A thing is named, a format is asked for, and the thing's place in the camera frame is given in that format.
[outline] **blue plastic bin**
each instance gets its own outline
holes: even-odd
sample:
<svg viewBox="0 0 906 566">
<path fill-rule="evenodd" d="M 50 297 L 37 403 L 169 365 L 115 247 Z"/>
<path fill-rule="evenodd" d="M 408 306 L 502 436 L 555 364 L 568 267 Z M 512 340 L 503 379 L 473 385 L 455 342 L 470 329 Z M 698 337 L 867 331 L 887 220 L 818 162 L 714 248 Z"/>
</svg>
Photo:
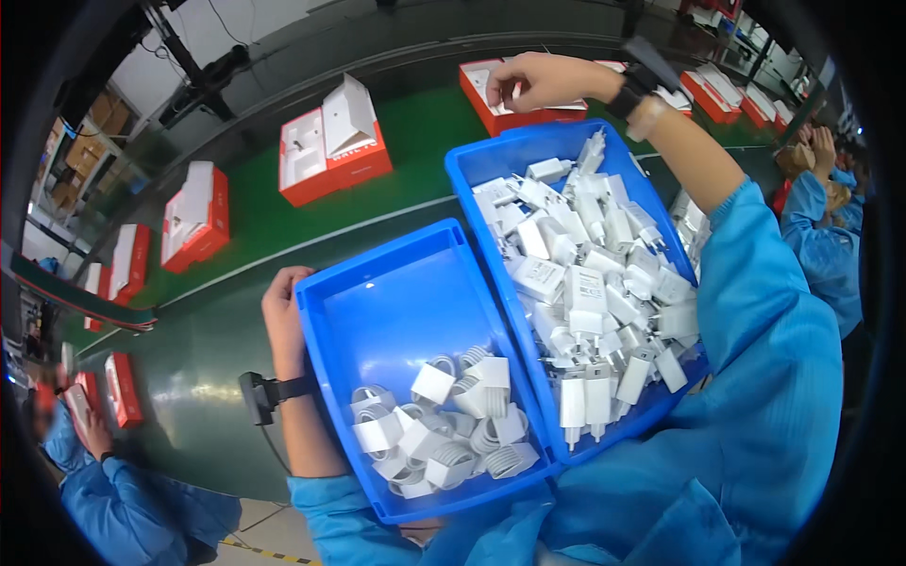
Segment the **blue plastic bin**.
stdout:
<svg viewBox="0 0 906 566">
<path fill-rule="evenodd" d="M 454 513 L 542 481 L 561 466 L 551 456 L 544 420 L 522 362 L 462 226 L 447 219 L 334 265 L 295 286 L 318 383 L 343 450 L 374 511 L 385 523 Z M 524 410 L 529 441 L 541 456 L 516 477 L 484 474 L 460 487 L 403 499 L 372 468 L 352 432 L 352 391 L 377 384 L 410 402 L 421 366 L 476 344 L 510 360 L 511 399 Z M 452 403 L 449 410 L 458 410 Z"/>
<path fill-rule="evenodd" d="M 523 353 L 529 378 L 535 388 L 535 395 L 544 416 L 547 435 L 556 458 L 567 465 L 579 464 L 599 454 L 615 443 L 638 436 L 664 418 L 680 402 L 681 396 L 709 373 L 708 360 L 702 355 L 698 359 L 683 365 L 689 384 L 670 394 L 667 386 L 661 382 L 651 384 L 642 392 L 639 403 L 619 422 L 607 427 L 607 432 L 596 444 L 590 435 L 583 435 L 582 440 L 570 453 L 569 446 L 563 440 L 560 428 L 560 411 L 554 402 L 547 381 L 544 365 L 539 361 L 538 348 L 532 336 L 532 329 L 525 319 L 525 310 L 516 296 L 513 280 L 504 267 L 503 258 L 497 250 L 494 237 L 488 230 L 485 220 L 478 211 L 472 194 L 472 187 L 496 177 L 507 177 L 512 173 L 522 175 L 525 168 L 537 161 L 549 158 L 576 159 L 586 139 L 604 127 L 605 139 L 604 162 L 599 172 L 609 175 L 622 175 L 623 184 L 630 199 L 639 203 L 658 223 L 669 248 L 667 258 L 677 266 L 680 275 L 695 284 L 695 274 L 689 258 L 683 252 L 679 237 L 670 221 L 670 215 L 658 198 L 649 180 L 636 168 L 630 157 L 630 151 L 620 138 L 620 134 L 605 120 L 585 120 L 581 122 L 556 122 L 539 124 L 507 130 L 498 138 L 486 139 L 451 150 L 446 157 L 445 165 L 453 190 L 459 196 L 459 202 L 466 213 L 466 218 L 475 232 L 480 253 L 487 262 L 487 267 L 494 279 L 506 316 L 516 333 L 519 349 Z M 565 179 L 553 185 L 563 190 Z"/>
</svg>

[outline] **wrist strap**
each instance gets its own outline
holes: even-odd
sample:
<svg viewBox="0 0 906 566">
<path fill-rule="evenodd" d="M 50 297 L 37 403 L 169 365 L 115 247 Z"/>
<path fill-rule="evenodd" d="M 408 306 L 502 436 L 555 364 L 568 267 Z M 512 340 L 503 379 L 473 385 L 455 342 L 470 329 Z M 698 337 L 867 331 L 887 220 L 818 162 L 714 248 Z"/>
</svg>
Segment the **wrist strap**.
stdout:
<svg viewBox="0 0 906 566">
<path fill-rule="evenodd" d="M 624 84 L 611 103 L 607 105 L 607 111 L 620 120 L 627 120 L 640 102 L 641 96 Z"/>
</svg>

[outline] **white power adapter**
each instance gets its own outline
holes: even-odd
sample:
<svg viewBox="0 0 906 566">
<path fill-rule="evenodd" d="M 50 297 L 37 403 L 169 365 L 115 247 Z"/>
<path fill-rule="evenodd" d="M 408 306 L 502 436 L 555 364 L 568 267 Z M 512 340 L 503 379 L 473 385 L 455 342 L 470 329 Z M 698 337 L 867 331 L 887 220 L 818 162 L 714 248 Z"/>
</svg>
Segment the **white power adapter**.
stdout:
<svg viewBox="0 0 906 566">
<path fill-rule="evenodd" d="M 678 273 L 662 266 L 658 270 L 658 284 L 654 288 L 654 298 L 664 304 L 677 304 L 686 301 L 692 291 L 692 283 Z"/>
<path fill-rule="evenodd" d="M 630 405 L 639 402 L 641 391 L 645 388 L 645 381 L 648 378 L 648 369 L 653 361 L 654 354 L 648 348 L 636 348 L 629 358 L 629 364 L 626 365 L 626 371 L 620 379 L 620 386 L 617 388 L 617 399 Z"/>
<path fill-rule="evenodd" d="M 572 265 L 578 252 L 566 229 L 550 216 L 538 220 L 537 225 L 550 259 L 563 267 Z"/>
<path fill-rule="evenodd" d="M 545 246 L 545 240 L 541 237 L 541 232 L 538 230 L 538 224 L 535 220 L 528 219 L 517 226 L 516 235 L 519 238 L 519 251 L 523 255 L 551 259 L 550 254 L 547 252 L 547 246 Z"/>
<path fill-rule="evenodd" d="M 579 170 L 579 175 L 589 175 L 598 170 L 602 161 L 604 161 L 604 128 L 594 132 L 585 141 L 575 164 Z"/>
<path fill-rule="evenodd" d="M 556 183 L 573 168 L 569 159 L 550 158 L 538 161 L 525 169 L 525 177 L 542 183 Z"/>
<path fill-rule="evenodd" d="M 604 232 L 607 234 L 604 247 L 619 255 L 629 253 L 632 246 L 632 230 L 629 228 L 625 211 L 614 205 L 608 206 L 607 214 L 604 215 Z"/>
<path fill-rule="evenodd" d="M 574 206 L 592 241 L 596 244 L 603 244 L 605 234 L 604 214 L 601 212 L 597 198 L 588 193 L 577 193 Z"/>
<path fill-rule="evenodd" d="M 699 333 L 699 312 L 695 301 L 666 306 L 651 318 L 658 325 L 654 333 L 662 339 L 681 338 Z"/>
<path fill-rule="evenodd" d="M 584 379 L 563 379 L 560 382 L 560 426 L 569 451 L 573 452 L 585 426 Z"/>
<path fill-rule="evenodd" d="M 525 213 L 516 203 L 501 206 L 496 210 L 496 214 L 500 219 L 500 229 L 503 230 L 504 235 L 513 234 L 516 227 L 525 221 Z"/>
<path fill-rule="evenodd" d="M 658 223 L 654 221 L 645 209 L 639 206 L 639 203 L 629 202 L 620 205 L 626 212 L 626 218 L 629 220 L 629 226 L 632 230 L 632 236 L 641 238 L 642 242 L 654 248 L 659 245 L 666 247 L 664 236 L 658 230 Z"/>
<path fill-rule="evenodd" d="M 635 300 L 626 296 L 628 292 L 617 273 L 607 275 L 606 290 L 607 309 L 621 324 L 629 324 L 639 316 L 641 312 Z"/>
<path fill-rule="evenodd" d="M 513 283 L 517 291 L 550 304 L 561 293 L 565 274 L 562 265 L 529 255 L 513 272 Z"/>
<path fill-rule="evenodd" d="M 576 346 L 575 338 L 569 333 L 566 321 L 557 309 L 538 302 L 535 304 L 531 322 L 548 352 L 554 356 L 572 356 Z"/>
<path fill-rule="evenodd" d="M 532 178 L 522 181 L 522 185 L 516 190 L 516 196 L 534 210 L 545 208 L 549 203 L 566 202 L 566 197 L 547 186 L 546 183 Z"/>
<path fill-rule="evenodd" d="M 663 378 L 664 383 L 667 384 L 667 389 L 670 390 L 670 393 L 676 393 L 689 383 L 689 380 L 686 379 L 686 374 L 676 359 L 676 355 L 670 348 L 664 349 L 664 351 L 654 357 L 654 366 L 660 372 L 660 376 Z"/>
<path fill-rule="evenodd" d="M 564 278 L 564 313 L 574 337 L 603 334 L 603 316 L 607 313 L 604 276 L 594 269 L 570 265 Z"/>
<path fill-rule="evenodd" d="M 608 273 L 623 274 L 626 271 L 625 256 L 615 254 L 591 242 L 582 244 L 582 247 L 579 248 L 579 257 L 582 267 L 590 267 L 604 275 Z"/>
<path fill-rule="evenodd" d="M 623 285 L 626 290 L 643 301 L 651 299 L 651 290 L 658 281 L 660 264 L 644 247 L 633 247 L 623 274 Z"/>
<path fill-rule="evenodd" d="M 591 242 L 592 238 L 588 236 L 585 226 L 579 213 L 573 211 L 569 205 L 554 203 L 547 208 L 547 214 L 556 218 L 557 222 L 566 229 L 570 240 L 576 245 L 582 245 L 585 242 Z"/>
</svg>

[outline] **white charger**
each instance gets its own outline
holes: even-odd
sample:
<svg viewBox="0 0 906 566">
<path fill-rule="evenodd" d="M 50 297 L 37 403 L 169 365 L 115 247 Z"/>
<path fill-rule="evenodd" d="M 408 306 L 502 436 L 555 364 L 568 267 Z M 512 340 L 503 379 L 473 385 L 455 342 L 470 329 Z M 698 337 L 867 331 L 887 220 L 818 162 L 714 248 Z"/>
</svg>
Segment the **white charger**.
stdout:
<svg viewBox="0 0 906 566">
<path fill-rule="evenodd" d="M 542 183 L 556 183 L 573 168 L 569 159 L 550 158 L 532 163 L 525 169 L 525 177 Z"/>
<path fill-rule="evenodd" d="M 550 259 L 563 267 L 572 265 L 578 252 L 566 229 L 556 218 L 550 216 L 541 218 L 536 223 Z"/>
<path fill-rule="evenodd" d="M 605 221 L 601 207 L 598 205 L 598 200 L 588 193 L 577 193 L 574 205 L 592 241 L 596 244 L 603 244 L 605 241 Z"/>
<path fill-rule="evenodd" d="M 607 234 L 604 239 L 604 247 L 615 254 L 626 255 L 630 246 L 632 246 L 633 240 L 626 212 L 617 206 L 608 206 L 607 214 L 604 215 L 603 226 L 604 233 Z"/>
<path fill-rule="evenodd" d="M 562 265 L 529 255 L 513 272 L 517 291 L 548 304 L 560 294 L 566 269 Z"/>
</svg>

